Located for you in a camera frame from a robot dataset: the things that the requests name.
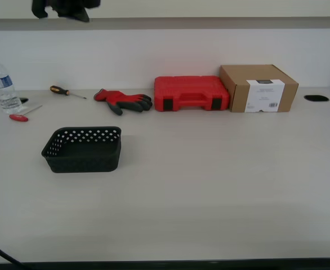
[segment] cable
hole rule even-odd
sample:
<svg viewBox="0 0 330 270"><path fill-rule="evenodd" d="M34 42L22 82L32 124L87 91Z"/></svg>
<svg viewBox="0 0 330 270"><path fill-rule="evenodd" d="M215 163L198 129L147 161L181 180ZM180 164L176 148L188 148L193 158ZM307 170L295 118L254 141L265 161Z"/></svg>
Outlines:
<svg viewBox="0 0 330 270"><path fill-rule="evenodd" d="M23 270L33 270L31 267L28 267L25 264L20 263L18 260L15 260L13 257L7 255L1 249L0 249L0 256L3 257L5 260L9 261L10 263L13 263L17 267L23 269Z"/></svg>

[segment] brown cardboard box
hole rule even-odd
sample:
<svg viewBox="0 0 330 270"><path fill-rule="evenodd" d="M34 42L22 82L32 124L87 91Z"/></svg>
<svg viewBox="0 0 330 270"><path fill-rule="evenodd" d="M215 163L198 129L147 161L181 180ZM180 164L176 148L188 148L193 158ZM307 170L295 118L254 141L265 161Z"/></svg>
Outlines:
<svg viewBox="0 0 330 270"><path fill-rule="evenodd" d="M274 65L221 66L220 79L230 93L229 109L234 113L290 111L299 86Z"/></svg>

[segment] red toolbox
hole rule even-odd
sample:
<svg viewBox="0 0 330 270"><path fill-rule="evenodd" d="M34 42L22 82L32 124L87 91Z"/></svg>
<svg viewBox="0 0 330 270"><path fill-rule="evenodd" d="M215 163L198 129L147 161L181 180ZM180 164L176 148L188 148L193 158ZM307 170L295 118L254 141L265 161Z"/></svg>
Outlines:
<svg viewBox="0 0 330 270"><path fill-rule="evenodd" d="M226 110L230 95L217 76L176 76L155 79L155 109L179 111L199 106L205 110Z"/></svg>

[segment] toolbox handle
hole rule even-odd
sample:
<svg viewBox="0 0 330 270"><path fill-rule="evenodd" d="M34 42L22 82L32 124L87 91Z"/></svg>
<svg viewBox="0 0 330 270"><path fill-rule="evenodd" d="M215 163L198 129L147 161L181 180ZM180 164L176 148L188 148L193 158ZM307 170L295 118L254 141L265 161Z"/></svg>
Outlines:
<svg viewBox="0 0 330 270"><path fill-rule="evenodd" d="M179 96L179 105L184 106L205 106L207 98L202 93L183 93Z"/></svg>

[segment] water bottle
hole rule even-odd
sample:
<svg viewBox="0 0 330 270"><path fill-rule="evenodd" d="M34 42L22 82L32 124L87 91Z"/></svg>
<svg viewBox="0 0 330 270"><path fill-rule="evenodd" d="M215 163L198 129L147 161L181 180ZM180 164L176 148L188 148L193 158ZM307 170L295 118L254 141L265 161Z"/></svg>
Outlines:
<svg viewBox="0 0 330 270"><path fill-rule="evenodd" d="M0 104L4 113L17 114L23 109L6 68L0 64Z"/></svg>

